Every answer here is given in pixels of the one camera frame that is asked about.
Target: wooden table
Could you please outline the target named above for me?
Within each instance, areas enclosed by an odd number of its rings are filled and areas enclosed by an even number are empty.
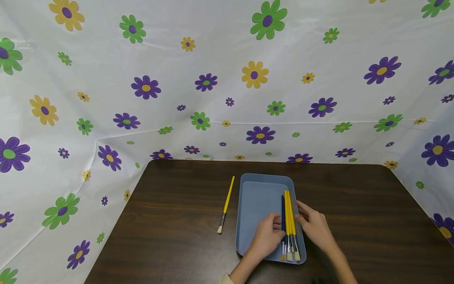
[[[359,283],[454,281],[454,249],[383,166],[161,160],[148,164],[85,283],[217,284],[239,261],[235,229],[244,173],[290,177],[297,198],[326,215]],[[248,283],[331,283],[306,242],[302,266],[262,262]]]

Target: tray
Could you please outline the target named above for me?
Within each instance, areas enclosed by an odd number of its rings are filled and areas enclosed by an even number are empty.
[[[258,223],[272,211],[281,214],[281,196],[284,194],[284,190],[290,191],[293,214],[297,214],[295,188],[289,177],[267,174],[243,174],[241,176],[235,239],[237,252],[241,256],[251,245]],[[306,261],[306,248],[301,226],[298,225],[296,226],[296,238],[301,261],[281,261],[281,244],[265,259],[289,264],[303,264]]]

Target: white backdrop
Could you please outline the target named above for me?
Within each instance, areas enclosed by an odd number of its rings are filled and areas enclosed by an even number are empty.
[[[454,244],[451,2],[0,0],[0,281],[83,283],[152,159],[381,164]]]

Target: purple flower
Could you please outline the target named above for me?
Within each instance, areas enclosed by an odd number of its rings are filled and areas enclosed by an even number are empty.
[[[287,163],[310,163],[313,157],[309,157],[309,154],[296,154],[294,157],[288,157]]]
[[[448,103],[450,101],[454,100],[454,95],[447,95],[446,97],[441,99],[442,103]]]
[[[454,64],[453,61],[450,60],[444,67],[440,67],[437,70],[435,70],[436,75],[430,76],[429,81],[430,84],[432,85],[433,83],[440,84],[443,82],[445,79],[451,79],[454,77]]]
[[[367,73],[364,75],[364,79],[369,79],[367,81],[367,84],[370,85],[377,81],[377,84],[383,83],[385,78],[391,78],[392,76],[395,75],[395,72],[393,70],[396,70],[399,68],[402,64],[401,63],[396,63],[397,61],[397,56],[394,56],[388,61],[388,57],[383,57],[380,59],[379,64],[372,64],[369,67],[370,73]]]
[[[136,83],[132,83],[131,88],[137,90],[135,92],[137,97],[143,95],[144,100],[148,100],[150,96],[157,98],[158,95],[156,93],[159,94],[161,92],[161,89],[156,87],[158,85],[158,81],[150,81],[150,77],[148,77],[147,75],[143,77],[143,80],[141,80],[139,77],[134,77],[134,81],[136,81]]]
[[[312,114],[312,117],[319,115],[320,117],[325,117],[326,113],[332,113],[334,111],[333,107],[337,105],[336,102],[333,102],[333,98],[325,100],[321,98],[318,100],[318,103],[311,104],[311,110],[309,114]]]
[[[338,158],[340,158],[340,157],[344,157],[345,158],[345,157],[353,155],[354,152],[356,152],[356,151],[353,150],[353,148],[350,148],[350,149],[344,148],[344,149],[342,149],[342,151],[337,151],[336,156]]]
[[[0,214],[0,228],[4,228],[13,221],[14,214],[11,214],[9,211],[5,214]]]
[[[137,125],[140,125],[140,121],[137,121],[137,116],[129,116],[129,113],[123,112],[123,115],[115,114],[115,116],[117,118],[114,118],[113,121],[117,123],[118,127],[130,130],[131,127],[137,129]]]
[[[103,164],[105,166],[110,166],[112,171],[116,172],[117,169],[121,169],[120,165],[121,160],[120,158],[117,158],[118,153],[115,150],[111,150],[109,145],[106,145],[106,149],[104,149],[102,146],[98,147],[100,152],[98,152],[98,157],[103,159]]]
[[[232,105],[234,105],[233,102],[234,102],[234,100],[232,100],[232,98],[227,98],[227,99],[226,99],[226,105],[227,105],[227,106],[232,106]]]
[[[394,103],[395,97],[389,97],[383,101],[384,105],[389,105],[390,103]]]
[[[189,153],[189,154],[197,154],[200,152],[199,149],[195,148],[194,146],[186,146],[186,148],[184,148],[184,150],[186,151],[186,153]]]
[[[66,266],[69,269],[75,269],[77,265],[83,263],[85,261],[85,256],[90,252],[88,248],[90,246],[90,242],[83,240],[80,245],[76,245],[74,247],[74,253],[68,257],[69,264]]]
[[[194,82],[194,84],[197,85],[196,90],[202,89],[202,92],[204,92],[208,89],[211,91],[213,89],[213,86],[217,85],[217,76],[211,77],[211,73],[208,73],[206,77],[200,75],[199,79],[200,80]]]
[[[454,160],[454,152],[451,151],[454,149],[454,141],[449,141],[449,134],[440,137],[437,135],[433,139],[433,143],[426,143],[424,148],[426,151],[421,153],[422,158],[428,158],[427,164],[429,166],[433,165],[435,161],[440,167],[448,166],[448,160]]]
[[[252,144],[257,144],[258,142],[260,142],[260,144],[266,144],[267,140],[274,139],[272,135],[274,135],[275,133],[276,131],[274,130],[270,131],[270,128],[268,126],[263,127],[263,129],[261,129],[258,126],[255,126],[254,131],[246,132],[246,134],[249,135],[249,137],[247,137],[246,140],[252,141]]]
[[[67,159],[69,157],[69,152],[65,150],[65,148],[59,148],[58,152],[60,153],[60,157],[63,157],[63,159]]]
[[[168,159],[173,159],[170,156],[170,153],[166,153],[166,150],[160,149],[159,152],[153,152],[152,155],[150,155],[153,159],[161,159],[161,160],[168,160]]]
[[[8,141],[3,142],[0,139],[0,173],[7,173],[14,166],[16,170],[23,170],[24,164],[22,162],[29,162],[30,157],[25,155],[30,151],[27,144],[19,145],[19,138],[11,137]]]
[[[441,217],[438,213],[435,213],[434,218],[430,219],[437,226],[443,236],[448,239],[451,245],[454,245],[454,220],[450,217],[446,217],[443,221],[443,217]]]

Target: green flower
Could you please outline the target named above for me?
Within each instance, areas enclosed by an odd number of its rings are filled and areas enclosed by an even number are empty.
[[[397,124],[399,124],[399,121],[402,120],[402,115],[388,115],[388,118],[382,118],[378,121],[378,124],[374,126],[376,128],[377,132],[380,132],[382,130],[388,131],[392,127],[396,127]]]
[[[73,193],[68,195],[68,198],[65,200],[63,197],[59,197],[55,205],[56,207],[50,207],[45,212],[44,215],[49,216],[46,220],[43,221],[42,225],[46,227],[50,224],[49,229],[55,229],[61,222],[62,225],[69,222],[69,216],[74,215],[77,212],[77,203],[79,203],[79,197],[76,197]]]
[[[158,133],[159,133],[159,134],[165,135],[165,134],[167,134],[167,133],[172,132],[172,130],[173,130],[173,127],[172,127],[172,126],[169,126],[169,127],[166,126],[166,127],[164,127],[164,128],[161,128],[161,129],[158,131]]]
[[[129,19],[123,15],[121,16],[121,19],[123,20],[123,23],[120,23],[120,28],[124,30],[123,37],[126,39],[129,38],[131,43],[136,43],[136,40],[137,42],[142,43],[142,37],[147,35],[142,29],[143,23],[141,21],[136,22],[136,17],[133,15],[129,15]]]
[[[195,112],[194,115],[191,115],[192,124],[196,126],[196,129],[202,129],[203,131],[207,130],[210,127],[210,118],[205,117],[205,113]]]
[[[337,30],[337,28],[331,28],[329,31],[325,32],[325,37],[323,38],[325,44],[327,43],[333,43],[333,40],[337,39],[337,35],[340,32]]]
[[[16,278],[13,278],[13,277],[16,276],[18,271],[19,270],[17,270],[17,269],[14,269],[13,271],[11,271],[11,268],[7,268],[7,269],[3,270],[0,274],[0,283],[13,284],[14,282],[16,282]]]
[[[268,110],[266,112],[269,112],[270,115],[279,115],[281,112],[284,112],[284,108],[285,105],[283,105],[281,101],[273,101],[271,105],[268,105]]]
[[[93,128],[93,125],[90,124],[90,120],[84,120],[82,118],[79,118],[77,125],[79,126],[79,130],[82,131],[82,134],[87,136],[88,133],[91,132],[90,128]]]
[[[17,60],[22,60],[22,53],[14,50],[14,42],[7,38],[0,40],[0,68],[3,66],[8,75],[13,74],[13,68],[22,71],[22,66]]]
[[[274,0],[270,7],[268,1],[262,4],[262,13],[255,13],[252,15],[252,22],[255,23],[251,27],[251,34],[257,34],[257,39],[261,40],[266,34],[266,38],[272,40],[274,38],[274,30],[281,31],[284,29],[285,24],[280,20],[287,16],[287,9],[279,9],[281,2]]]
[[[71,61],[71,59],[69,59],[69,56],[67,56],[66,54],[64,54],[63,52],[59,52],[58,53],[58,57],[61,59],[61,62],[65,63],[66,66],[71,66],[71,63],[73,63]]]
[[[345,130],[349,130],[351,127],[351,123],[350,122],[342,122],[341,124],[338,124],[336,126],[334,126],[334,133],[337,133],[337,132],[344,132]]]
[[[425,12],[423,18],[435,17],[438,15],[440,10],[446,10],[450,5],[451,0],[429,0],[428,4],[421,9],[421,12]]]
[[[424,188],[424,183],[422,181],[417,181],[416,182],[416,187],[419,188],[419,189],[423,189]]]

